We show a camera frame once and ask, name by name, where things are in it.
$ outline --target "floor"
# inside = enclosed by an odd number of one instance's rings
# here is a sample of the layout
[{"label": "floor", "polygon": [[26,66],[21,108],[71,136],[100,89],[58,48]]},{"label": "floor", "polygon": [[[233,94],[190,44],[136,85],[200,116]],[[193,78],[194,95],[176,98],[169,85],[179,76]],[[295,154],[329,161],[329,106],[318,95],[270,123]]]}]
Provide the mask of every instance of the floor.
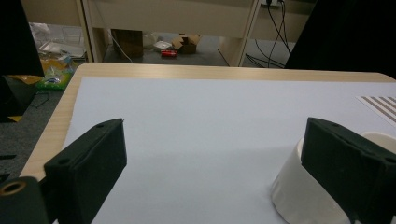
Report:
[{"label": "floor", "polygon": [[[60,41],[67,43],[65,29],[56,25],[48,25],[50,34],[40,31],[35,33],[36,45],[39,48],[47,41]],[[155,34],[157,41],[171,42],[177,34],[160,33]],[[82,46],[83,39],[71,36],[73,41]],[[246,54],[260,60],[268,61],[266,57],[271,55],[271,59],[277,61],[278,66],[284,64],[288,57],[288,51],[283,43],[276,43],[274,50],[273,41],[248,42]],[[228,66],[218,51],[219,38],[216,36],[203,36],[197,45],[196,53],[191,55],[178,54],[176,58],[161,57],[161,53],[147,47],[141,58],[132,60],[132,63],[155,63],[155,64],[184,64],[184,65],[205,65],[205,66]],[[113,45],[107,49],[105,56],[106,63],[130,63],[127,59],[121,59],[114,50]],[[269,63],[256,61],[255,63],[245,58],[244,67],[269,67],[275,68]],[[24,164],[27,162],[36,142],[47,125],[50,116],[62,97],[62,91],[41,92],[35,96],[31,106],[24,113],[21,121],[16,123],[0,123],[0,183],[6,179],[18,177],[21,174]]]}]

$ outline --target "white paper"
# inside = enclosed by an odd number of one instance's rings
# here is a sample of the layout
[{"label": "white paper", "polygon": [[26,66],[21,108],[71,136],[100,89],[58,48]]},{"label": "white paper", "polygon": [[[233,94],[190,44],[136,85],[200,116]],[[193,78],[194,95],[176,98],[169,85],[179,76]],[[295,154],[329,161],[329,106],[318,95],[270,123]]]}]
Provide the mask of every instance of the white paper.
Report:
[{"label": "white paper", "polygon": [[124,119],[128,165],[94,223],[285,223],[270,188],[307,118],[394,136],[356,96],[395,94],[393,83],[83,78],[64,145]]}]

